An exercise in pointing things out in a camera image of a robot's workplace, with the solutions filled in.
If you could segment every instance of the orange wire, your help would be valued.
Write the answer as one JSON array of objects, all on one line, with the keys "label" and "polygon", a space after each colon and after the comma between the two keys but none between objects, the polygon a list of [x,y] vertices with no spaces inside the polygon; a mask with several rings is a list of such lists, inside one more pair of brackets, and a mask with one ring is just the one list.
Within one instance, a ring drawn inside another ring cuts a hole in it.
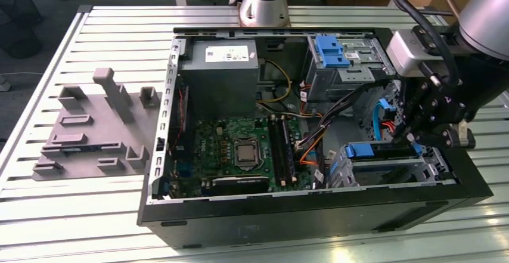
[{"label": "orange wire", "polygon": [[305,161],[305,157],[307,156],[307,154],[309,154],[310,150],[314,148],[314,146],[318,144],[321,138],[323,137],[323,134],[325,134],[325,133],[322,133],[322,134],[319,135],[319,137],[314,140],[313,144],[311,144],[310,147],[307,148],[307,151],[305,151],[305,153],[304,153],[301,159],[298,160],[300,163],[302,163],[302,162]]},{"label": "orange wire", "polygon": [[305,163],[306,165],[318,166],[317,162],[309,162],[305,160],[302,163]]},{"label": "orange wire", "polygon": [[313,115],[311,113],[305,113],[304,112],[304,102],[301,102],[301,115],[302,116],[310,116],[310,115]]}]

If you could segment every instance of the slotted aluminum table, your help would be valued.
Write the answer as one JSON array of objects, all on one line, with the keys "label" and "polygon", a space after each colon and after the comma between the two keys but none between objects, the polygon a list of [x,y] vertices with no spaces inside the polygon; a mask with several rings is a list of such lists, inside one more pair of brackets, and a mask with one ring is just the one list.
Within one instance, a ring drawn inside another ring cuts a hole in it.
[{"label": "slotted aluminum table", "polygon": [[[292,7],[294,27],[409,28],[390,8]],[[501,96],[470,125],[470,152],[494,196],[405,232],[172,250],[136,226],[142,176],[36,182],[32,167],[58,115],[64,84],[101,93],[96,67],[128,92],[162,89],[173,27],[237,26],[230,7],[94,7],[78,13],[0,154],[0,261],[507,262],[509,109]]]}]

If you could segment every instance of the sticker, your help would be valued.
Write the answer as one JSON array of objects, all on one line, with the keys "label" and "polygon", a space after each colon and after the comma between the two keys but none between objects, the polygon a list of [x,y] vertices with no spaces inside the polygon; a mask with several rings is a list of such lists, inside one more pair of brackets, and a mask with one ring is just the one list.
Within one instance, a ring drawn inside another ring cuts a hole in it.
[{"label": "sticker", "polygon": [[347,52],[343,54],[346,58],[358,58],[358,54],[355,52]]},{"label": "sticker", "polygon": [[323,174],[321,173],[321,171],[318,171],[318,169],[314,170],[314,178],[315,178],[321,183],[323,183]]},{"label": "sticker", "polygon": [[248,46],[208,47],[205,49],[205,62],[249,61]]},{"label": "sticker", "polygon": [[335,152],[329,150],[329,153],[326,154],[326,159],[331,160],[333,158],[335,158]]},{"label": "sticker", "polygon": [[307,93],[305,91],[301,91],[301,101],[307,102]]},{"label": "sticker", "polygon": [[64,148],[62,151],[81,151],[80,148]]}]

